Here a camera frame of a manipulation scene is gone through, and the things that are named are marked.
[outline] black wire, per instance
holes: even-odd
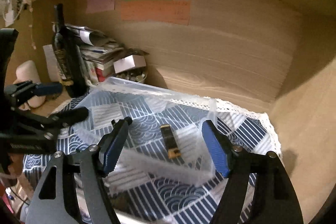
[[[11,190],[11,192],[19,199],[19,200],[21,200],[22,202],[24,202],[24,203],[26,203],[28,206],[29,206],[29,204],[25,201],[25,200],[23,200],[22,198],[20,198],[19,197],[19,195],[17,194],[17,193],[15,193],[13,190]]]

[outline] orange sticky note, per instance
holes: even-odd
[[[87,1],[86,6],[87,14],[114,10],[115,0],[86,0],[86,1]]]
[[[155,20],[188,25],[190,1],[184,0],[132,0],[120,3],[122,20]]]

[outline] clear plastic box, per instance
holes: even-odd
[[[206,119],[216,124],[214,99],[110,77],[80,106],[89,109],[89,117],[73,129],[89,145],[111,132],[111,120],[133,119],[119,157],[123,164],[196,186],[214,177],[215,167],[200,130]],[[181,151],[181,157],[172,160],[160,131],[160,125],[166,123]]]

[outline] blue patterned tablecloth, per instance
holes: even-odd
[[[118,98],[118,96],[109,97],[112,98],[113,102],[107,102],[108,104],[116,104],[123,117],[131,116],[134,121],[130,128],[131,139],[127,139],[125,146],[127,148],[134,147],[138,152],[145,154],[151,153],[146,147],[142,147],[142,140],[146,138],[145,131],[159,130],[153,124],[169,123],[173,130],[177,130],[191,124],[197,125],[200,117],[204,116],[204,111],[201,109],[176,104],[172,104],[171,107],[165,106],[166,108],[163,111],[153,113],[153,107],[157,106],[151,108],[150,103],[137,100],[137,95],[133,95],[132,99],[127,98],[127,100],[116,100],[115,98]],[[73,109],[83,98],[84,96],[71,100],[63,111]],[[232,143],[243,146],[247,151],[253,151],[256,146],[261,145],[264,151],[272,149],[269,140],[267,140],[269,136],[258,120],[242,114],[218,113],[217,124],[218,130],[222,134],[226,134]],[[62,150],[65,154],[74,152],[76,149],[83,150],[88,146],[74,134],[71,127],[61,137],[57,143],[57,150]],[[50,155],[25,156],[24,173],[33,188],[36,187],[48,160],[50,160]],[[137,178],[140,185],[133,185],[124,191],[118,191],[117,194],[110,193],[110,196],[111,198],[123,196],[128,203],[124,211],[147,222],[163,219],[165,222],[178,224],[209,223],[227,181],[216,172],[213,179],[195,187],[194,185],[187,185],[168,178],[159,178],[153,174],[141,173],[132,169],[125,172],[125,174],[130,173]],[[254,187],[255,179],[256,176],[251,174],[249,184],[252,187]],[[250,208],[251,205],[247,206],[242,212],[239,223],[248,219]],[[84,220],[90,222],[89,218],[84,217]]]

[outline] patchwork fabric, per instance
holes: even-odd
[[[84,97],[73,99],[64,109],[73,109]],[[198,130],[200,122],[207,117],[208,111],[197,107],[179,105],[169,101],[162,102],[155,96],[139,96],[120,92],[99,91],[90,96],[90,118],[84,121],[83,128],[101,137],[110,133],[112,119],[130,116],[133,123],[129,130],[125,147],[134,149],[158,160],[176,165],[184,165],[199,170],[202,158],[197,158],[195,140],[192,134]],[[182,157],[170,160],[161,136],[160,125],[168,123],[182,152]],[[258,120],[242,114],[218,113],[217,125],[220,133],[225,134],[234,144],[243,146],[247,151],[265,153],[272,149],[269,135]],[[69,154],[88,147],[72,127],[63,131],[57,149]],[[24,173],[33,188],[44,170],[50,155],[26,155]],[[255,185],[255,174],[250,175],[249,183]],[[178,224],[209,223],[214,214],[227,179],[216,172],[215,177],[196,187],[169,178],[159,178],[134,167],[118,162],[115,171],[104,179],[111,198],[127,200],[122,208],[136,218]],[[246,207],[238,223],[248,220],[251,206]],[[87,216],[83,219],[90,223]]]

